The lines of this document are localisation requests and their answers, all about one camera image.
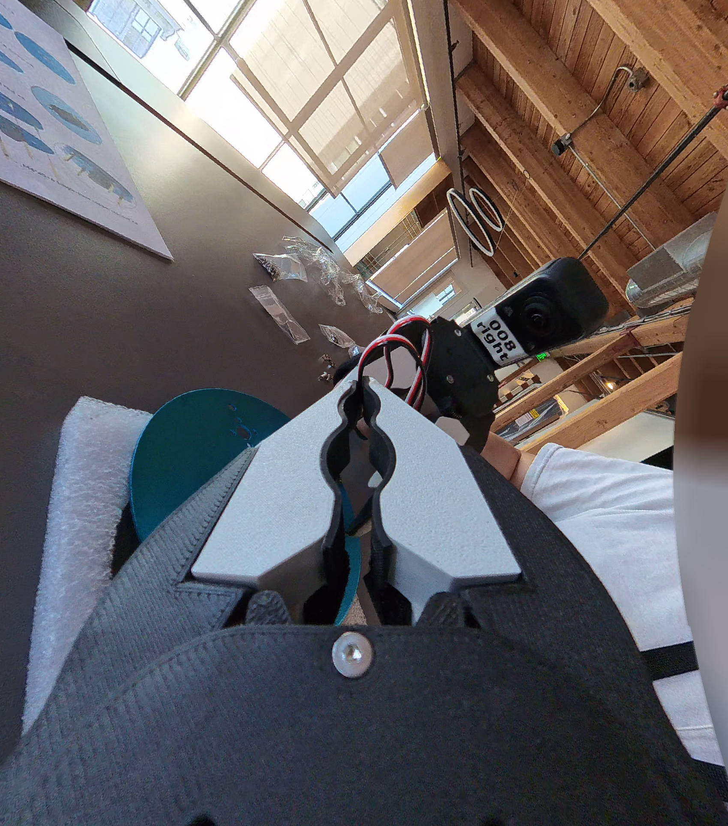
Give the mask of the clear bag with dark screws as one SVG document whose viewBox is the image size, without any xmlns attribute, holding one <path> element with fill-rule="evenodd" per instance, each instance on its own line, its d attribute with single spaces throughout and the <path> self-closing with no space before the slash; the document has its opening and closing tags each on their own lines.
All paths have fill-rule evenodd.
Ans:
<svg viewBox="0 0 728 826">
<path fill-rule="evenodd" d="M 290 254 L 254 253 L 253 258 L 270 275 L 274 282 L 298 280 L 307 283 L 305 267 Z"/>
</svg>

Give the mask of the flat clear plastic bag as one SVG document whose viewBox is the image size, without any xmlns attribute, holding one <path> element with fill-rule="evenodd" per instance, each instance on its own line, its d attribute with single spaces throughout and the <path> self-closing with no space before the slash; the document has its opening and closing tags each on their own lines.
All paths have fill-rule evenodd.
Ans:
<svg viewBox="0 0 728 826">
<path fill-rule="evenodd" d="M 268 286 L 250 287 L 249 292 L 261 304 L 283 334 L 296 345 L 310 340 L 310 336 L 291 315 L 283 302 Z"/>
</svg>

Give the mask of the person's right forearm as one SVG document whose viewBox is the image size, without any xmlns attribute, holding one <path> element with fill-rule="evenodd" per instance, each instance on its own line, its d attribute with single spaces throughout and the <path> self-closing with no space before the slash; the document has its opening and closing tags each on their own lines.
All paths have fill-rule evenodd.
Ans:
<svg viewBox="0 0 728 826">
<path fill-rule="evenodd" d="M 533 453 L 519 450 L 492 432 L 488 434 L 481 456 L 517 490 L 521 490 L 526 473 L 535 460 Z"/>
</svg>

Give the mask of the metal conduit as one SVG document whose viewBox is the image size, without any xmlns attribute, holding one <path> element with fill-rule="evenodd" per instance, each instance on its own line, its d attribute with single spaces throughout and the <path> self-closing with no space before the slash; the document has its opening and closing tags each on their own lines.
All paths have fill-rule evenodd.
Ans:
<svg viewBox="0 0 728 826">
<path fill-rule="evenodd" d="M 600 113 L 600 111 L 604 108 L 608 98 L 611 95 L 614 86 L 616 85 L 617 78 L 619 74 L 624 74 L 626 76 L 626 81 L 624 83 L 625 88 L 627 88 L 632 93 L 638 92 L 639 89 L 643 88 L 648 79 L 649 79 L 649 72 L 646 68 L 642 66 L 638 67 L 629 67 L 627 65 L 620 65 L 615 69 L 610 82 L 606 87 L 606 91 L 602 96 L 602 99 L 596 105 L 596 108 L 588 115 L 580 124 L 578 124 L 574 129 L 570 130 L 569 132 L 564 133 L 562 136 L 559 136 L 555 139 L 554 143 L 551 146 L 551 152 L 554 156 L 560 157 L 565 151 L 569 150 L 574 144 L 574 137 L 578 132 L 587 126 L 596 116 Z"/>
</svg>

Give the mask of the crumpled clear plastic bag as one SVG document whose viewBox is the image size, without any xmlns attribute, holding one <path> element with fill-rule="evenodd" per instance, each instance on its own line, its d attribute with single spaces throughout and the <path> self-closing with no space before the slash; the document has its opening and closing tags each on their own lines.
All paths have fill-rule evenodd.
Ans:
<svg viewBox="0 0 728 826">
<path fill-rule="evenodd" d="M 347 286 L 369 313 L 378 315 L 384 312 L 379 295 L 369 290 L 363 277 L 339 265 L 322 245 L 287 235 L 282 238 L 282 245 L 287 254 L 293 255 L 307 269 L 315 271 L 319 284 L 335 304 L 346 305 L 344 287 Z"/>
</svg>

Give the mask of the blue round metal plate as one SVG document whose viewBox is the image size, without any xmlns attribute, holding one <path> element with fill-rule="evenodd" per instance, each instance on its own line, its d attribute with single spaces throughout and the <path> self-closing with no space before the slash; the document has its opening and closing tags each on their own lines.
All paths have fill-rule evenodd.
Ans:
<svg viewBox="0 0 728 826">
<path fill-rule="evenodd" d="M 204 389 L 165 404 L 143 430 L 130 474 L 133 521 L 143 551 L 155 548 L 177 555 L 172 583 L 179 593 L 239 601 L 262 592 L 198 581 L 190 569 L 256 448 L 289 421 L 272 406 L 241 392 Z M 346 532 L 351 506 L 342 484 L 341 490 Z M 350 563 L 361 568 L 358 540 L 345 539 Z M 287 608 L 297 622 L 340 625 L 351 607 L 339 623 L 332 623 L 323 613 L 327 606 L 323 592 L 318 592 L 308 599 L 306 609 Z"/>
</svg>

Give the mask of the folded printed instruction sheet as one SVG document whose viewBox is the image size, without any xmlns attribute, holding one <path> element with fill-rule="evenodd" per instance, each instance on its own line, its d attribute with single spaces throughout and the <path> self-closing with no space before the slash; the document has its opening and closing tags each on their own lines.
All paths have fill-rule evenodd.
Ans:
<svg viewBox="0 0 728 826">
<path fill-rule="evenodd" d="M 173 260 L 66 41 L 0 2 L 0 181 Z"/>
</svg>

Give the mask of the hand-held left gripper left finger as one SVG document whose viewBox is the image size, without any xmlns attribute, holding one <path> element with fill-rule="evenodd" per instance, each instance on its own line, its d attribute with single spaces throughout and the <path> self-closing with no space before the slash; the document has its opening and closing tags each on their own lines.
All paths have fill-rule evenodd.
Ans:
<svg viewBox="0 0 728 826">
<path fill-rule="evenodd" d="M 193 579 L 274 591 L 291 610 L 323 592 L 326 621 L 345 617 L 360 569 L 346 549 L 341 490 L 357 391 L 355 379 L 342 380 L 260 443 L 192 564 Z"/>
</svg>

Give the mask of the white foam sheet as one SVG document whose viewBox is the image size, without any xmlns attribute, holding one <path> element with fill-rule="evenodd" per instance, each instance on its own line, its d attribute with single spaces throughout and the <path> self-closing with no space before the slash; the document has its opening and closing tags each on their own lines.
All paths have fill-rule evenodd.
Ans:
<svg viewBox="0 0 728 826">
<path fill-rule="evenodd" d="M 62 423 L 30 637 L 23 734 L 111 582 L 131 460 L 151 418 L 146 411 L 83 397 Z"/>
</svg>

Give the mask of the silver air duct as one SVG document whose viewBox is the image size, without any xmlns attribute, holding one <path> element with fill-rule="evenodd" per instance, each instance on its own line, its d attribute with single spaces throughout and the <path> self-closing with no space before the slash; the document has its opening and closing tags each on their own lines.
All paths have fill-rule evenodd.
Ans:
<svg viewBox="0 0 728 826">
<path fill-rule="evenodd" d="M 710 212 L 627 271 L 629 304 L 642 310 L 697 291 L 717 212 Z"/>
</svg>

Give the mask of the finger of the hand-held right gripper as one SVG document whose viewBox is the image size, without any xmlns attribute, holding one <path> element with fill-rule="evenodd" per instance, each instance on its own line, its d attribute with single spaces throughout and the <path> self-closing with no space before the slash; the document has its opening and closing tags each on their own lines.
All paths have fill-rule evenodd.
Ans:
<svg viewBox="0 0 728 826">
<path fill-rule="evenodd" d="M 407 391 L 413 384 L 417 374 L 417 363 L 410 354 L 390 354 L 393 381 L 392 391 Z M 389 370 L 385 357 L 376 355 L 363 372 L 364 376 L 373 377 L 377 382 L 386 386 Z"/>
</svg>

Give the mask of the dark grey desk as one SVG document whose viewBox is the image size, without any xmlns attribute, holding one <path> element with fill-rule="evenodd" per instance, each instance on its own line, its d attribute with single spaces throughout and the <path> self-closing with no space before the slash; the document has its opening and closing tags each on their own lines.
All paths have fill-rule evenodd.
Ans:
<svg viewBox="0 0 728 826">
<path fill-rule="evenodd" d="M 320 324 L 366 344 L 388 325 L 345 287 L 283 282 L 293 345 L 251 296 L 254 253 L 332 238 L 73 2 L 24 2 L 58 31 L 123 157 L 167 261 L 0 182 L 0 766 L 18 743 L 61 424 L 80 397 L 155 411 L 223 387 L 289 416 L 326 390 Z"/>
</svg>

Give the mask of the large window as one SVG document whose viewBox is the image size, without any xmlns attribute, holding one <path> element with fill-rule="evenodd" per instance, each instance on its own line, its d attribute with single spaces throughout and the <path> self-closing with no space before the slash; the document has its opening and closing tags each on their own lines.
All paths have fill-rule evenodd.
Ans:
<svg viewBox="0 0 728 826">
<path fill-rule="evenodd" d="M 79 4 L 347 253 L 432 167 L 409 2 Z"/>
</svg>

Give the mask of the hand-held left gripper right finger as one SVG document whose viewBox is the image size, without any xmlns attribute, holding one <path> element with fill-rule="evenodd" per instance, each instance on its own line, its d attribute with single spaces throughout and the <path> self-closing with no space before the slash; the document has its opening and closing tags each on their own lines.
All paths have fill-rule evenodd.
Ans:
<svg viewBox="0 0 728 826">
<path fill-rule="evenodd" d="M 466 459 L 444 430 L 372 377 L 361 383 L 372 495 L 366 588 L 382 623 L 415 623 L 438 593 L 522 576 Z"/>
</svg>

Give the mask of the person in white shirt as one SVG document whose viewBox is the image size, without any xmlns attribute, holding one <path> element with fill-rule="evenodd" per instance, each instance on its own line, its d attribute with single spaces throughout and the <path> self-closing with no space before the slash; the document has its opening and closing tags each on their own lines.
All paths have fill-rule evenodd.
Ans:
<svg viewBox="0 0 728 826">
<path fill-rule="evenodd" d="M 521 492 L 605 585 L 697 767 L 728 805 L 728 776 L 700 678 L 679 572 L 672 457 L 651 463 L 549 444 Z"/>
</svg>

